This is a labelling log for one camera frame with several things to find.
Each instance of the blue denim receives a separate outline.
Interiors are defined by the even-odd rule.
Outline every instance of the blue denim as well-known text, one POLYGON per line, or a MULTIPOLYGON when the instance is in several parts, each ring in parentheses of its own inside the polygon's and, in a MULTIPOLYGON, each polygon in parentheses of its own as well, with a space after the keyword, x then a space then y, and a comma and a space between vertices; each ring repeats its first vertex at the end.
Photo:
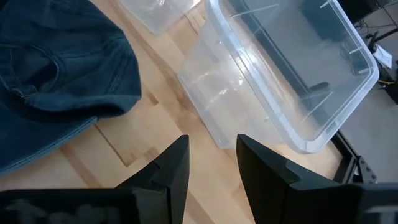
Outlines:
POLYGON ((0 174, 140 99, 129 42, 88 0, 1 0, 0 7, 0 174))

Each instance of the light wood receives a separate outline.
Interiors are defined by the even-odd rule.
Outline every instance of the light wood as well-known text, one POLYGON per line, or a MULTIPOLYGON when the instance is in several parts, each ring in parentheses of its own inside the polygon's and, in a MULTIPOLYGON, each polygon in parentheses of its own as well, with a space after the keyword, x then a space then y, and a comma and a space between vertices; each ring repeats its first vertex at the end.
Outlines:
MULTIPOLYGON (((115 187, 182 134, 190 136, 190 183, 185 223, 254 223, 234 151, 218 149, 177 80, 205 22, 203 3, 168 32, 152 35, 113 0, 93 1, 121 27, 139 61, 144 96, 125 116, 99 122, 45 158, 0 178, 0 190, 115 187)), ((301 155, 276 152, 332 178, 341 155, 332 143, 301 155)))

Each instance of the gray surface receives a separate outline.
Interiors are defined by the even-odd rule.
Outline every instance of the gray surface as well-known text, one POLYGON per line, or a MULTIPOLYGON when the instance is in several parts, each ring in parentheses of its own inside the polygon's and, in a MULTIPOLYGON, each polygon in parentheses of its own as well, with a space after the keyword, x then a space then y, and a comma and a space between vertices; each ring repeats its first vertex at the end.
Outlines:
MULTIPOLYGON (((398 4, 386 9, 398 23, 398 4)), ((368 16, 365 22, 369 27, 393 24, 382 9, 368 16)), ((369 28, 369 31, 378 30, 383 34, 393 28, 395 26, 385 26, 369 28)), ((359 31, 360 34, 366 32, 366 28, 359 31)), ((398 60, 398 33, 382 40, 380 45, 393 55, 394 60, 398 60)), ((398 106, 384 90, 378 90, 379 87, 376 85, 365 97, 341 132, 365 158, 379 182, 398 182, 398 106)))

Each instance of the clear plastic container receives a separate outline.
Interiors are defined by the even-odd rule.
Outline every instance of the clear plastic container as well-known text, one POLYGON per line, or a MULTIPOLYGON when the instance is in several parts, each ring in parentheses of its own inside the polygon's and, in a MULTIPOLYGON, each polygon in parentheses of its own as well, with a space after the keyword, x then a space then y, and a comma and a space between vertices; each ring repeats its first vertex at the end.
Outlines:
POLYGON ((377 82, 337 1, 206 0, 179 79, 220 148, 247 134, 318 152, 377 82))
POLYGON ((151 32, 161 34, 201 0, 121 0, 151 32))

